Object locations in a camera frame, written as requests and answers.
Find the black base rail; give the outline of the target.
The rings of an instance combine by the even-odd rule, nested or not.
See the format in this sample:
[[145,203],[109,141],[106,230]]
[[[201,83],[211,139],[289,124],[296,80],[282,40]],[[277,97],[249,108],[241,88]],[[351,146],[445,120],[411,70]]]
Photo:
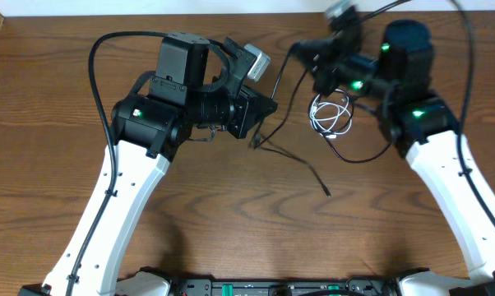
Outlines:
[[451,295],[450,289],[402,289],[396,280],[353,278],[336,281],[219,281],[209,279],[174,280],[168,296],[271,296],[305,295],[322,291],[325,295]]

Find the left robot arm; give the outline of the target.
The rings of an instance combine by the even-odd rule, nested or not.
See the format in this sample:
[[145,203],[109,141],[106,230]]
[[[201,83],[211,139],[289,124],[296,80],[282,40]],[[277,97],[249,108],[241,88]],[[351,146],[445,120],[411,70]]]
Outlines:
[[23,295],[170,295],[161,275],[120,280],[127,246],[150,195],[194,129],[243,139],[276,102],[252,87],[270,64],[260,49],[231,39],[161,35],[157,68],[142,73],[111,113],[100,116],[104,162],[79,224],[58,263]]

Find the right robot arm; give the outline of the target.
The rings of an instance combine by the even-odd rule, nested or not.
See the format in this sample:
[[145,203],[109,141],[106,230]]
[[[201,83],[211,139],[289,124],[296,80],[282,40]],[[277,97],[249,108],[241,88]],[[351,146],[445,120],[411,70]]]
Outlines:
[[481,174],[459,121],[433,90],[433,46],[417,21],[390,23],[378,60],[360,54],[359,26],[326,39],[299,41],[297,59],[319,95],[347,86],[378,98],[382,135],[423,180],[446,218],[468,275],[457,279],[416,269],[386,280],[385,295],[495,295],[495,195]]

